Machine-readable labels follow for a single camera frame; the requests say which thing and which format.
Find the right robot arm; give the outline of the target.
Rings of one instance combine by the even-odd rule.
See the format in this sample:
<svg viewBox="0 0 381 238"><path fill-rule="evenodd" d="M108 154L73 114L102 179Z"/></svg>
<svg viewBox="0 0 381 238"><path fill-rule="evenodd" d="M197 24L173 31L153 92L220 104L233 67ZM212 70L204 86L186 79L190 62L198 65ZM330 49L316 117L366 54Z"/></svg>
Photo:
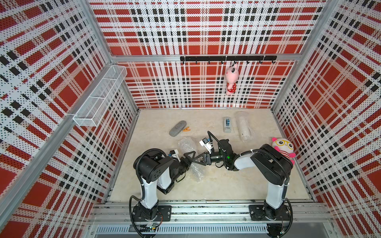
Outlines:
<svg viewBox="0 0 381 238"><path fill-rule="evenodd" d="M192 162L196 164L209 166L213 163L222 162L229 171L258 168L268 181L268 187L263 211L257 218L265 217L275 221L280 216L286 201L291 170L293 169L293 163L290 159L269 144L239 154L233 151L227 139L217 142L217 151L215 151L212 141L206 138L200 141L200 144L207 148L207 151L192 159Z"/></svg>

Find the bubble wrap sheet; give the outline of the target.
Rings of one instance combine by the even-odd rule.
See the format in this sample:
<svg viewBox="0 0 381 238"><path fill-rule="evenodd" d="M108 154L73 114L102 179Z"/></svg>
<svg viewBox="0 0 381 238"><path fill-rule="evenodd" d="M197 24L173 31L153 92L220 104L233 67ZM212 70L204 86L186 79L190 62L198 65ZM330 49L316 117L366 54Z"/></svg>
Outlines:
<svg viewBox="0 0 381 238"><path fill-rule="evenodd" d="M254 139L254 134L249 123L249 115L245 112L236 113L236 123L242 141Z"/></svg>
<svg viewBox="0 0 381 238"><path fill-rule="evenodd" d="M189 153L194 151L195 156L199 155L197 145L193 138L191 137L184 137L183 139L178 141L178 146L180 149L181 154ZM205 177L205 168L204 166L197 164L195 162L192 162L190 166L190 171L191 171L191 177L196 181L196 182L201 182L204 177Z"/></svg>

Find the grey tape dispenser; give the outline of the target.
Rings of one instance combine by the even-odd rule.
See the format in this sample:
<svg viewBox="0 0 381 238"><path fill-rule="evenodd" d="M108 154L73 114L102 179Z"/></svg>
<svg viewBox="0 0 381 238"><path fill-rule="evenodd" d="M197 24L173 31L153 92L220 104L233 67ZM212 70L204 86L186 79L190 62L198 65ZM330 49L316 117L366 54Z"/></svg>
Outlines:
<svg viewBox="0 0 381 238"><path fill-rule="evenodd" d="M225 117L223 121L223 130L225 133L231 133L232 126L231 126L231 118Z"/></svg>

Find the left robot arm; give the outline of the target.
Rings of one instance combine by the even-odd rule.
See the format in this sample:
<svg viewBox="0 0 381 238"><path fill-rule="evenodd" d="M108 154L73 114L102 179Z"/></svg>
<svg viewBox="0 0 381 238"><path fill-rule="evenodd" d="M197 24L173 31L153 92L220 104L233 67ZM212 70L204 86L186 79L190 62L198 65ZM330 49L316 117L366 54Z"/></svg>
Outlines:
<svg viewBox="0 0 381 238"><path fill-rule="evenodd" d="M184 175L195 158L195 151L178 158L174 151L166 154L153 148L143 152L134 162L134 169L140 182L141 198L137 205L129 205L130 217L134 222L167 222L171 219L172 206L159 205L157 193L168 194L176 180Z"/></svg>

